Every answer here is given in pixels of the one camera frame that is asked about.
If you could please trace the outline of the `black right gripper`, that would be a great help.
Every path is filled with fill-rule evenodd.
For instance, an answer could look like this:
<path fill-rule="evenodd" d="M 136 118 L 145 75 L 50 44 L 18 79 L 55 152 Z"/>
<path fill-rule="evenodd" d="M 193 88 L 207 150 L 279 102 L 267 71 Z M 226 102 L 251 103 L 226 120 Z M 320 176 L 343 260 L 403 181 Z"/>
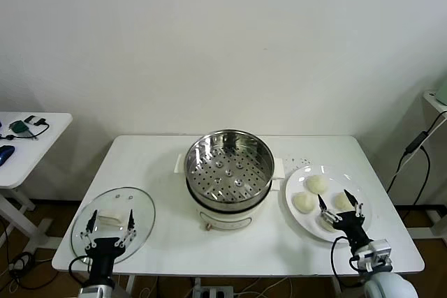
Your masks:
<path fill-rule="evenodd" d="M 354 210 L 336 214 L 327 208 L 320 194 L 317 195 L 318 205 L 323 219 L 329 224 L 334 224 L 334 229 L 344 232 L 351 251 L 356 252 L 358 249 L 367 246 L 372 240 L 362 227 L 365 221 L 365 215 L 362 212 L 363 203 L 359 203 L 355 196 L 346 189 L 344 189 L 344 193 Z"/>

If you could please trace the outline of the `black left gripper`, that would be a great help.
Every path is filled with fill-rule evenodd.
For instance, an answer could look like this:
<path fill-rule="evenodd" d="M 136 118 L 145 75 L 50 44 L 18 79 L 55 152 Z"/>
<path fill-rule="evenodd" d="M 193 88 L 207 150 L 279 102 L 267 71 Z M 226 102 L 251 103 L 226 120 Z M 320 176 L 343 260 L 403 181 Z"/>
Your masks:
<path fill-rule="evenodd" d="M 97 217 L 97 210 L 87 221 L 80 238 L 85 246 L 87 257 L 91 259 L 91 269 L 87 283 L 114 283 L 112 279 L 115 259 L 123 255 L 136 236 L 133 210 L 130 210 L 126 232 L 119 237 L 101 237 L 91 240 Z"/>

